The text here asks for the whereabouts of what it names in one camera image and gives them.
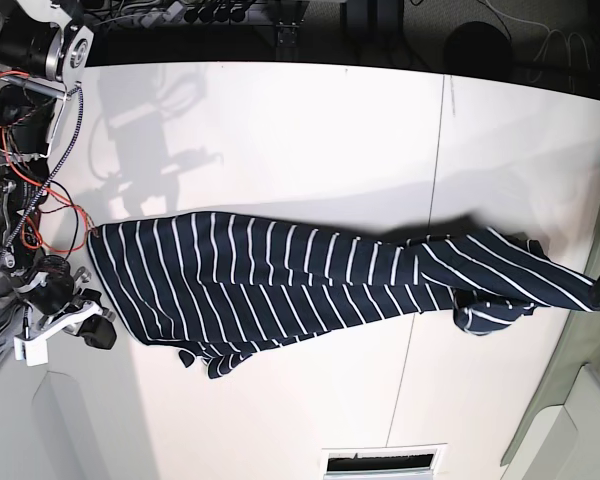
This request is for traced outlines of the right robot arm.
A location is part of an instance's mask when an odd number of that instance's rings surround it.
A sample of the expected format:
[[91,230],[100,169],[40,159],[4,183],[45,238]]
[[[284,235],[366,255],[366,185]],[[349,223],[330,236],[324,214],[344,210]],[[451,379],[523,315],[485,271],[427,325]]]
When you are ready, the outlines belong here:
[[53,190],[59,169],[48,164],[67,103],[84,102],[80,77],[92,40],[78,1],[0,1],[0,274],[41,316],[25,319],[15,338],[26,360],[59,332],[100,350],[117,340],[114,313],[86,286],[89,271],[73,271],[71,252],[45,246],[39,233],[48,198],[92,229],[84,209]]

